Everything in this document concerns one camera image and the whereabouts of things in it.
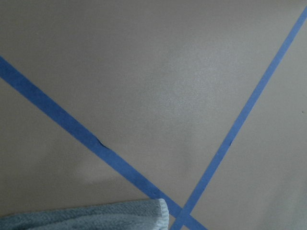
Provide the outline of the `pink grey microfibre towel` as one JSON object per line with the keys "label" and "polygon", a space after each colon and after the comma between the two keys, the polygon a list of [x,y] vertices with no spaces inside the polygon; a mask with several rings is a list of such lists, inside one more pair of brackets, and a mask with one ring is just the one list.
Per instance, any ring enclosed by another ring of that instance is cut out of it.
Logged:
{"label": "pink grey microfibre towel", "polygon": [[2,230],[166,230],[169,211],[164,199],[129,201],[9,215]]}

